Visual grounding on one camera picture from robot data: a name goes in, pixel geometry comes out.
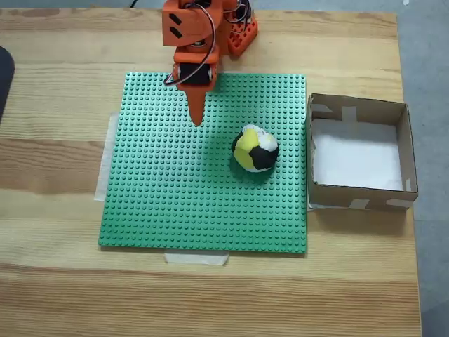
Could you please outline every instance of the wood grain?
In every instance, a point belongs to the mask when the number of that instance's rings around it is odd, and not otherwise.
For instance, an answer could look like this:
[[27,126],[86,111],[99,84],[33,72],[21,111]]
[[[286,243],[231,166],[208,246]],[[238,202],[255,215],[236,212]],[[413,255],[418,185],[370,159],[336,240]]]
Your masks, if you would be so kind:
[[0,139],[0,188],[42,194],[94,192],[103,145]]
[[14,336],[414,336],[419,314],[403,282],[5,265],[0,282]]
[[[257,12],[233,72],[302,73],[308,92],[402,101],[390,13]],[[309,213],[305,256],[224,267],[97,246],[102,144],[129,71],[167,71],[161,14],[0,11],[16,74],[0,125],[0,336],[420,336],[413,212]]]

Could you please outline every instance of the green baseplate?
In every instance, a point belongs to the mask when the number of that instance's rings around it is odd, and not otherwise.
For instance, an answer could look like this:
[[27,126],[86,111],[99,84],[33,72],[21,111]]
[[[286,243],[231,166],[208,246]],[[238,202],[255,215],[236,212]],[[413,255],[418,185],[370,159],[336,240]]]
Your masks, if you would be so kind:
[[[167,75],[126,75],[99,244],[304,253],[305,77],[221,74],[195,127]],[[272,170],[232,157],[246,124],[278,140]]]

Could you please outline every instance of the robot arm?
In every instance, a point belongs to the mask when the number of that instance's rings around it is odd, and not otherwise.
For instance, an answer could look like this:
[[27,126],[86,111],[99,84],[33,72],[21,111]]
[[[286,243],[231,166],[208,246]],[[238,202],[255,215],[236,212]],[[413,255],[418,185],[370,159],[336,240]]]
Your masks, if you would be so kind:
[[249,0],[167,0],[162,25],[163,45],[177,47],[164,84],[186,93],[190,117],[199,126],[220,56],[240,56],[257,35],[257,21]]

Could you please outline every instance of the tape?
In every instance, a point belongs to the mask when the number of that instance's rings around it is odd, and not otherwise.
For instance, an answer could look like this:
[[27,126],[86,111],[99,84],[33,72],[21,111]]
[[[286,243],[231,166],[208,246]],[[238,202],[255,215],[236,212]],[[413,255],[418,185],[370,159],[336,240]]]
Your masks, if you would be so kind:
[[413,206],[413,202],[408,200],[390,199],[387,200],[387,205],[409,209],[411,206]]
[[107,127],[105,147],[101,157],[100,171],[98,172],[97,189],[95,190],[95,201],[104,201],[106,199],[107,184],[109,182],[109,172],[111,171],[112,154],[115,145],[115,135],[119,125],[119,113],[116,112],[109,118]]
[[349,208],[351,209],[365,209],[366,205],[368,205],[368,202],[370,202],[369,199],[354,199],[351,204],[349,205]]
[[309,204],[310,209],[308,211],[313,211],[314,209],[348,209],[347,207],[341,206],[328,206],[328,205],[320,205],[320,204]]
[[164,258],[167,263],[189,263],[197,265],[224,265],[228,257],[228,251],[166,249],[164,253]]
[[327,105],[324,104],[312,104],[311,105],[312,112],[329,112],[331,114],[334,113]]
[[342,107],[343,121],[357,121],[357,107]]
[[406,191],[412,192],[412,184],[410,183],[410,179],[406,180]]

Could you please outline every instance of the open box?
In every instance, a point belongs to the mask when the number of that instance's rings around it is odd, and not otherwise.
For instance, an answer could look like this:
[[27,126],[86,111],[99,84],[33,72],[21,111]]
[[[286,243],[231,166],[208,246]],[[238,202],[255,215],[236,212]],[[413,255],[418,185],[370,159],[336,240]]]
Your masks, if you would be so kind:
[[407,209],[418,196],[408,106],[313,93],[307,107],[309,202]]

